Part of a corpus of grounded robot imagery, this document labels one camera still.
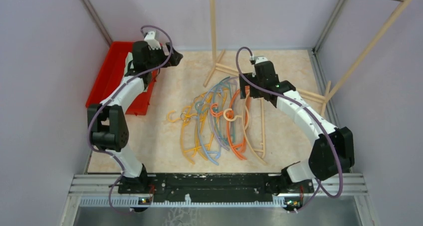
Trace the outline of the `beige plastic hanger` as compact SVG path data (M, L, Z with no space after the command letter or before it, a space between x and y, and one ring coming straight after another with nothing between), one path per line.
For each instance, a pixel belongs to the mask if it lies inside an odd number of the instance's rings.
M229 139L229 147L240 160L248 160L247 153L260 164L267 165L265 107L263 99L254 99L249 96L241 99L240 90L236 90L229 105L222 112L226 121L227 134L232 133L231 126L239 130L239 141Z

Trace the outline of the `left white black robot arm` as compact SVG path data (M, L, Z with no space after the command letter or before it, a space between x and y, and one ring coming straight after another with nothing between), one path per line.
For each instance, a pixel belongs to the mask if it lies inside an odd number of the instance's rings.
M129 146L125 113L148 88L154 70L177 66L182 59L170 42L133 42L119 86L103 101L87 108L88 146L93 152L109 155L121 167L116 182L121 194L147 193L152 188L145 165Z

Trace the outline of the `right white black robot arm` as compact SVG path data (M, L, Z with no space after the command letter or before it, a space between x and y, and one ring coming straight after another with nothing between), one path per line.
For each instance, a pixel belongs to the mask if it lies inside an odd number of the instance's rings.
M302 181L324 181L350 169L354 163L353 133L339 128L309 106L289 81L279 81L274 65L265 57L254 57L254 72L239 75L241 97L263 98L285 113L312 143L306 160L281 171L281 186L294 192Z

